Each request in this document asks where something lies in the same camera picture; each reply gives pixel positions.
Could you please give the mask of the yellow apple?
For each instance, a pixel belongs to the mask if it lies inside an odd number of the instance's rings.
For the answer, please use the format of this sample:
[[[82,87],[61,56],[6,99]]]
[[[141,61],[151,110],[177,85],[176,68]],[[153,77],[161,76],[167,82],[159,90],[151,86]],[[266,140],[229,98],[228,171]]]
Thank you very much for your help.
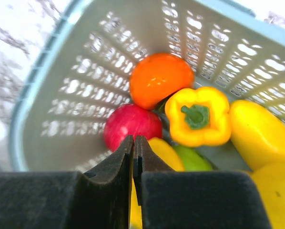
[[[272,228],[285,229],[285,163],[266,165],[251,175]]]

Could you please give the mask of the large yellow bell pepper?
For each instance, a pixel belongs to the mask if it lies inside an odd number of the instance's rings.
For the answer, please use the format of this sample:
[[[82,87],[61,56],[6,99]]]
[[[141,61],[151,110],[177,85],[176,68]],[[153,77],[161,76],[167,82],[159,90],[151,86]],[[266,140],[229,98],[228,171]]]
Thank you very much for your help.
[[[152,151],[175,171],[185,171],[184,165],[176,151],[163,139],[154,137],[148,140]],[[142,229],[142,212],[138,205],[134,180],[132,180],[130,228]]]

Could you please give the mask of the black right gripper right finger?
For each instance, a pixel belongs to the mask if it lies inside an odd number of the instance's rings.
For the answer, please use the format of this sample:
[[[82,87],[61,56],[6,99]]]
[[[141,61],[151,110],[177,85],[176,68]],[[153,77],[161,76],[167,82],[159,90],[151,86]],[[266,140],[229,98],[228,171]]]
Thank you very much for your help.
[[[133,178],[145,229],[271,228],[256,185],[244,172],[177,172],[138,136]]]

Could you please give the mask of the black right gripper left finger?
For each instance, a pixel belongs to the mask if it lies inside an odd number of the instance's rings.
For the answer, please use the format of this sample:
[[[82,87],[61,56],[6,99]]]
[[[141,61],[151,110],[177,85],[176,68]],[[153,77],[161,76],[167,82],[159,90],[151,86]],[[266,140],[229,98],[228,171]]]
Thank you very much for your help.
[[[0,229],[127,229],[134,140],[85,173],[0,172]]]

